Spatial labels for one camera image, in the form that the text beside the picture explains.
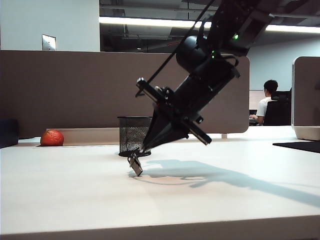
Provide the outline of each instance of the man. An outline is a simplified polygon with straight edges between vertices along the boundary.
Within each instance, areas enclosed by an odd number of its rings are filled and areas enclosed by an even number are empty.
[[[272,101],[271,94],[277,90],[278,83],[275,80],[268,80],[264,83],[263,87],[266,98],[260,100],[256,115],[250,115],[250,118],[254,118],[261,125],[264,123],[268,102]]]

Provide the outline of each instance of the green led light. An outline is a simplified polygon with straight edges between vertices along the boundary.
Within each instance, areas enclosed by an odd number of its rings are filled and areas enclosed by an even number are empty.
[[[234,34],[233,37],[232,37],[232,39],[234,39],[234,40],[237,40],[238,38],[239,38],[239,34],[237,34],[237,33]]]

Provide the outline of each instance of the ceiling light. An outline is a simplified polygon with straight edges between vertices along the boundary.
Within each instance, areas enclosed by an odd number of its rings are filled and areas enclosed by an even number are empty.
[[[152,26],[152,27],[171,27],[171,28],[191,28],[195,22],[189,20],[168,20],[168,19],[152,19],[152,18],[131,18],[131,17],[109,17],[100,16],[99,22],[101,24],[122,24],[122,25],[136,25],[136,26]],[[201,22],[197,22],[195,27],[199,28]],[[211,27],[211,22],[204,24],[205,28]]]
[[[169,19],[153,19],[153,18],[133,18],[133,17],[110,17],[100,16],[99,22],[102,24],[122,24],[136,26],[151,27],[171,27],[171,28],[191,28],[195,22],[190,20],[169,20]],[[195,27],[199,28],[202,22],[196,23]],[[206,22],[204,27],[209,29],[211,22]],[[320,34],[320,27],[315,26],[285,26],[285,25],[269,25],[266,31],[276,32],[294,32],[294,33],[312,33]]]
[[[266,31],[320,34],[320,27],[269,25]]]

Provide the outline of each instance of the black office chair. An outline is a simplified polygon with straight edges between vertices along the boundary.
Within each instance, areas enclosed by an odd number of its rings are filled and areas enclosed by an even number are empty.
[[[291,125],[291,90],[275,91],[266,107],[264,126]]]

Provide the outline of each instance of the mesh trash can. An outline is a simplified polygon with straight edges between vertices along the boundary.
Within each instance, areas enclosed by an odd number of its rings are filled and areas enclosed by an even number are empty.
[[[119,156],[129,157],[138,149],[147,135],[151,119],[150,116],[118,116],[119,119]],[[148,156],[151,152],[147,151],[138,157]]]

